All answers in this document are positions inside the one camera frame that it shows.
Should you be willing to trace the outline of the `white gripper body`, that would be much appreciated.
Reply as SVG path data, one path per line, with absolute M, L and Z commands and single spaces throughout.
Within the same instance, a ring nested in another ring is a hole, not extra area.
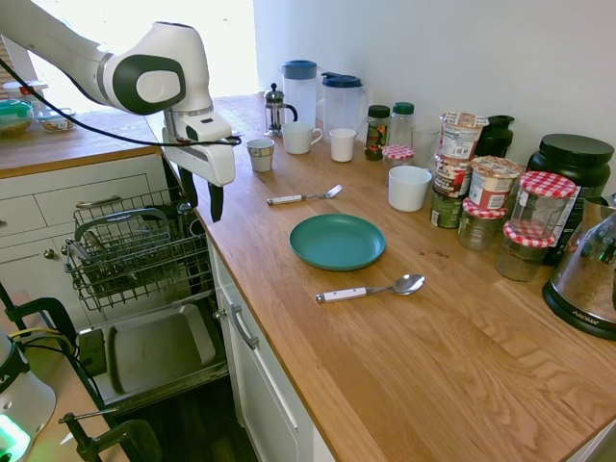
M 164 151 L 170 161 L 215 186 L 223 187 L 236 178 L 232 145 L 220 141 L 210 145 L 168 146 Z

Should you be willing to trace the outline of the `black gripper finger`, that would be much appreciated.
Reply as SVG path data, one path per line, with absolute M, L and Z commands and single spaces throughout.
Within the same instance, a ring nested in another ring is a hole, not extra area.
M 179 167 L 179 175 L 184 195 L 194 209 L 198 206 L 198 193 L 193 181 L 193 173 L 183 167 Z
M 208 191 L 210 195 L 210 214 L 212 222 L 221 220 L 224 204 L 224 189 L 213 183 L 208 183 Z

